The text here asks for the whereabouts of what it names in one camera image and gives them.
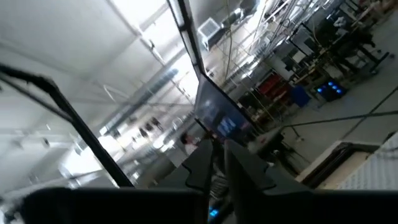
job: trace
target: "computer screen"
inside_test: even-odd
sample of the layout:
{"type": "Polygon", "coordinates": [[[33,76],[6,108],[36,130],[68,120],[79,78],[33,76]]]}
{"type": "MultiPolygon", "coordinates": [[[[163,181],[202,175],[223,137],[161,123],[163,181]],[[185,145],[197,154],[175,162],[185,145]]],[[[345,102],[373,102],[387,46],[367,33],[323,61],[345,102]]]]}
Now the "computer screen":
{"type": "Polygon", "coordinates": [[[195,115],[221,139],[242,142],[252,129],[250,118],[204,75],[199,77],[195,115]]]}

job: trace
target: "blue light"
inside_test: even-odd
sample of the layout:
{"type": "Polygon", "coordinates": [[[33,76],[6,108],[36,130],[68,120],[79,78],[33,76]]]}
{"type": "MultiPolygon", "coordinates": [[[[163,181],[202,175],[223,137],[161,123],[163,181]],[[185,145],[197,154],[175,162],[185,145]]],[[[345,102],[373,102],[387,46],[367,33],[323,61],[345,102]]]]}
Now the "blue light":
{"type": "Polygon", "coordinates": [[[218,211],[215,210],[215,209],[214,209],[213,211],[210,212],[210,215],[211,215],[212,217],[215,217],[217,214],[218,214],[218,211]]]}

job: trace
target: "gray floor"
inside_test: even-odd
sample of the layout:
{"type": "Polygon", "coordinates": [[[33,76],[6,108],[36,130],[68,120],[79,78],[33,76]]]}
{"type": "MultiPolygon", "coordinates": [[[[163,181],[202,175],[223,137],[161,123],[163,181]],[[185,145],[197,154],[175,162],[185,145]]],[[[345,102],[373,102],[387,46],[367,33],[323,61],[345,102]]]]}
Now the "gray floor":
{"type": "MultiPolygon", "coordinates": [[[[374,41],[379,49],[398,54],[398,12],[393,13],[387,22],[374,31],[374,41]]],[[[383,98],[398,86],[398,59],[386,59],[380,72],[365,82],[350,89],[340,100],[326,103],[318,110],[309,106],[301,109],[292,123],[316,121],[365,114],[370,112],[383,98]]],[[[395,92],[375,112],[398,110],[398,92],[395,92]]],[[[295,140],[290,128],[284,130],[288,144],[296,148],[308,160],[315,160],[326,148],[339,139],[381,143],[387,134],[398,130],[398,116],[383,116],[364,120],[351,133],[347,134],[359,119],[334,123],[299,126],[297,131],[305,139],[295,140]]]]}

